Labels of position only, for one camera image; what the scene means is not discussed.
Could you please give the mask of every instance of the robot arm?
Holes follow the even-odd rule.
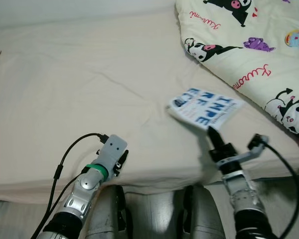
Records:
[[[71,194],[43,229],[38,239],[77,239],[91,209],[91,201],[102,183],[118,176],[128,151],[127,143],[111,135],[99,156],[76,179]]]
[[[268,138],[255,135],[248,145],[250,151],[238,155],[232,144],[225,144],[215,129],[210,127],[208,135],[215,147],[209,151],[210,155],[223,174],[234,208],[236,239],[277,239],[249,175],[240,166],[240,163],[258,157],[265,147],[262,142],[267,142]]]

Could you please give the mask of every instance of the floor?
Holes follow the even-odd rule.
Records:
[[[291,178],[260,181],[258,193],[266,207],[273,231],[280,235],[289,222],[295,207],[294,185]],[[206,186],[217,205],[227,239],[235,238],[233,211],[222,184]],[[175,201],[180,192],[156,195],[126,194],[134,221],[134,238],[175,239]],[[24,205],[0,202],[0,239],[30,238],[40,221],[46,205]],[[299,219],[288,238],[299,239]]]

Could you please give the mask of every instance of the bed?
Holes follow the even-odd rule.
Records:
[[[299,174],[293,137],[187,54],[174,5],[0,29],[0,50],[0,200],[45,203],[63,153],[90,132],[128,142],[127,162],[111,183],[130,191],[158,193],[219,181],[205,132],[165,109],[192,87],[246,101],[221,127],[225,140],[245,152],[255,133],[265,134]],[[56,193],[101,146],[88,138],[73,149]],[[254,179],[289,175],[268,150],[243,166]]]

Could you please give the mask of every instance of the purple cartoon character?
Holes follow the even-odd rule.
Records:
[[[258,37],[249,37],[248,41],[244,42],[245,47],[261,51],[273,51],[274,47],[269,47],[267,43],[264,42],[262,38]]]

